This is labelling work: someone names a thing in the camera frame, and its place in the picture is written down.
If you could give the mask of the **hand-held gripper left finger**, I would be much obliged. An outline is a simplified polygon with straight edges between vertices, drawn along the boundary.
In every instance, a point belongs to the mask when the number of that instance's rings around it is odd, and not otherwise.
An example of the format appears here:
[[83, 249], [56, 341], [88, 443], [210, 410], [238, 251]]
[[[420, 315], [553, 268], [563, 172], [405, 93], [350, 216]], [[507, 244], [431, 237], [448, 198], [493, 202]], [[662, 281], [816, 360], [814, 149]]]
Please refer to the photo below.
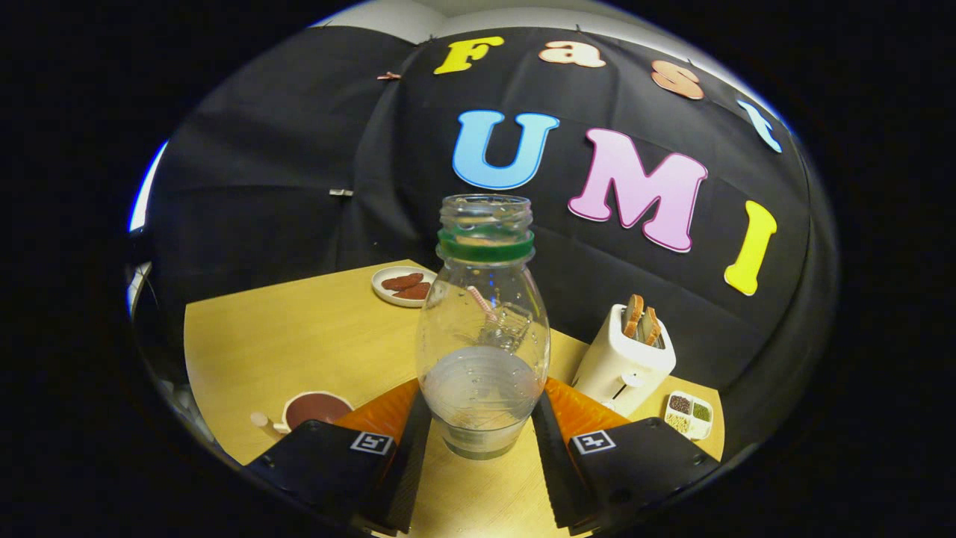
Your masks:
[[412, 379], [335, 422], [301, 422], [248, 469], [346, 534], [407, 534], [431, 421]]

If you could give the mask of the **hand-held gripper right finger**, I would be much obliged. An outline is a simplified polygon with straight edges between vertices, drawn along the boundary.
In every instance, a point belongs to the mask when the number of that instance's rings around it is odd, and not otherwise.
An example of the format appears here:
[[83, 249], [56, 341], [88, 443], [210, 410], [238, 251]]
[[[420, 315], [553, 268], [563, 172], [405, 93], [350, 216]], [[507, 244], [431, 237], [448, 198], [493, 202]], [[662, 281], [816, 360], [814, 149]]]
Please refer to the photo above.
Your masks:
[[631, 421], [547, 378], [532, 413], [554, 521], [612, 535], [689, 497], [719, 462], [661, 418]]

